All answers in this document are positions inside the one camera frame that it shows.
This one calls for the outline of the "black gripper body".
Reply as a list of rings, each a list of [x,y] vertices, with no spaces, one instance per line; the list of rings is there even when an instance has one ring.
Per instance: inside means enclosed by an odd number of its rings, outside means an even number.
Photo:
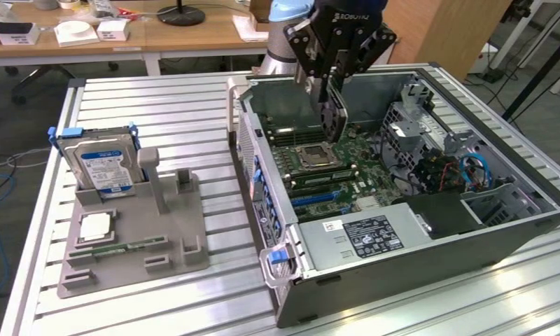
[[[340,47],[349,48],[345,38],[359,29],[364,37],[368,37],[382,26],[386,6],[387,1],[378,0],[313,1],[309,26],[320,49],[327,51],[336,30],[341,30],[337,36]]]

